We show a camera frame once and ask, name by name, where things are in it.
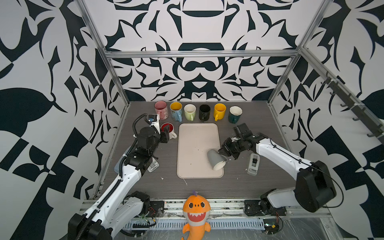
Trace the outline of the white cream mug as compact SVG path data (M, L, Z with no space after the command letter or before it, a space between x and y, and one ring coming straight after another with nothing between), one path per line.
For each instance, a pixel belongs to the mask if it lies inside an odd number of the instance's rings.
M169 133L169 139L176 139L178 136L175 133L174 125L172 123L164 123L161 125L161 131Z

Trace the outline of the grey mug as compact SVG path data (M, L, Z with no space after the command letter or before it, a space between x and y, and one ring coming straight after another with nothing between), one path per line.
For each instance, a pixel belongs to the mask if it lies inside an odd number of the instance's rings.
M214 149L211 149L207 152L207 157L214 171L222 169L228 161L227 157L221 155L218 151Z

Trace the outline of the black mug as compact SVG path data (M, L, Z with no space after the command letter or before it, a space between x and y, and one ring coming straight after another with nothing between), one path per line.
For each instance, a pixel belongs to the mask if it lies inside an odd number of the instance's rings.
M201 122L206 122L210 118L211 107L207 104L203 104L199 108L199 119Z

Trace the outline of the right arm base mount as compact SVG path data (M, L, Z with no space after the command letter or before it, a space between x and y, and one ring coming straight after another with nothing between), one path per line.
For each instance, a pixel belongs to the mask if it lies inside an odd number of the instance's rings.
M275 216L276 214L285 216L287 212L285 207L280 207L280 208L273 207L267 199L245 200L244 204L245 204L245 207L244 207L245 214L249 217Z

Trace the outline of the blue butterfly mug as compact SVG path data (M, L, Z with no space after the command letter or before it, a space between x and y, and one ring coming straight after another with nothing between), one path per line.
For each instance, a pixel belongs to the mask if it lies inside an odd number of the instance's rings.
M183 105L179 102L173 102L170 104L170 110L172 119L181 123L183 121Z

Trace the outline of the pink ghost pattern mug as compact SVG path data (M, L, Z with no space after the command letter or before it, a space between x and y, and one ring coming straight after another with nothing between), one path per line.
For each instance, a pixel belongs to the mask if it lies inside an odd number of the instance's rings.
M168 104L165 101L157 101L154 107L160 120L166 120L169 117Z

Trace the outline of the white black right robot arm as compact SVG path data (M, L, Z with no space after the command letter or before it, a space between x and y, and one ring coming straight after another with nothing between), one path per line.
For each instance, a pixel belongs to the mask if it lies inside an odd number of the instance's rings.
M275 189L261 196L260 208L264 214L284 207L302 207L314 213L337 196L326 164L300 158L262 134L246 139L227 138L218 154L236 160L244 151L267 158L296 181L294 188Z

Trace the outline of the light green mug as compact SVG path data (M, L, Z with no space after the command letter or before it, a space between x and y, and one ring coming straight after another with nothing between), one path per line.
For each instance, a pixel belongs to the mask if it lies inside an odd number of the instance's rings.
M193 122L194 119L196 118L196 106L193 104L187 104L184 107L184 113L185 113L185 118L188 121Z

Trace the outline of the yellow mug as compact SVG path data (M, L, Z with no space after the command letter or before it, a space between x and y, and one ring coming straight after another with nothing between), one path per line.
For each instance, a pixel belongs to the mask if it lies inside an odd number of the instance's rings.
M216 122L222 120L225 117L226 109L226 106L221 103L218 103L214 106L214 119Z

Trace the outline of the dark green mug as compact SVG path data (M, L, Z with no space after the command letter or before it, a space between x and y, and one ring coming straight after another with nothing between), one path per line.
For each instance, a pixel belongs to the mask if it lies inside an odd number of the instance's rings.
M241 115L243 114L243 110L238 106L232 106L230 107L230 113L229 113L229 122L231 124L236 124L239 120Z

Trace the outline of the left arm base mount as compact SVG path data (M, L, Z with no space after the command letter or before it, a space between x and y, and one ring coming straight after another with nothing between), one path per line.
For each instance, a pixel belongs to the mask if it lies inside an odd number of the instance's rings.
M164 208L164 201L147 201L143 205L142 215L149 218L155 218L164 213Z

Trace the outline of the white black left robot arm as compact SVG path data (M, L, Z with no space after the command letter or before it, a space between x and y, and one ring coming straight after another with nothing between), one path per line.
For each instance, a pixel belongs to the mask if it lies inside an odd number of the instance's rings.
M146 172L159 167L155 151L170 140L170 129L161 130L158 114L140 115L132 128L134 142L120 158L117 177L84 214L70 219L69 240L112 240L134 217L148 213L150 197L129 191Z

